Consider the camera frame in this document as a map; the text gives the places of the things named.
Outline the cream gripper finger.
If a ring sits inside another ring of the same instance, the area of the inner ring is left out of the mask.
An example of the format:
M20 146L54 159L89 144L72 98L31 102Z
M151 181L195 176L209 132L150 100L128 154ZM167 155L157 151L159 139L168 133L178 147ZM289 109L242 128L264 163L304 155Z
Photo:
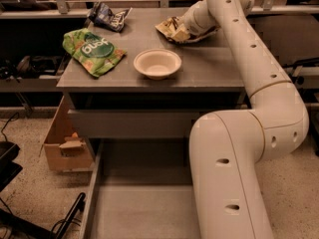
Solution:
M175 31L182 23L183 20L181 17L170 17L166 20L166 26L173 31Z
M171 38L178 43L182 43L190 38L190 34L184 27L180 27L172 33Z

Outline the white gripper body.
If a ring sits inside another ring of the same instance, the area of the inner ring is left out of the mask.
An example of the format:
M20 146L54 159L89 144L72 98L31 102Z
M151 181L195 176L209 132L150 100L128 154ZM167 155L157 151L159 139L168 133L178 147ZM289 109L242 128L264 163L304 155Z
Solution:
M195 37L203 37L219 28L208 10L206 0L196 2L184 13L183 24L186 30Z

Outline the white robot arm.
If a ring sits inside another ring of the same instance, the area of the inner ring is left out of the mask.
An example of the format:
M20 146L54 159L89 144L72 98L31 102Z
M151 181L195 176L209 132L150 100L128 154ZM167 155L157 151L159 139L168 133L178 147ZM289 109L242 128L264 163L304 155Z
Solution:
M251 103L248 110L206 114L192 126L189 162L201 239L273 239L255 164L303 142L306 107L239 0L199 2L185 22L193 33L221 27Z

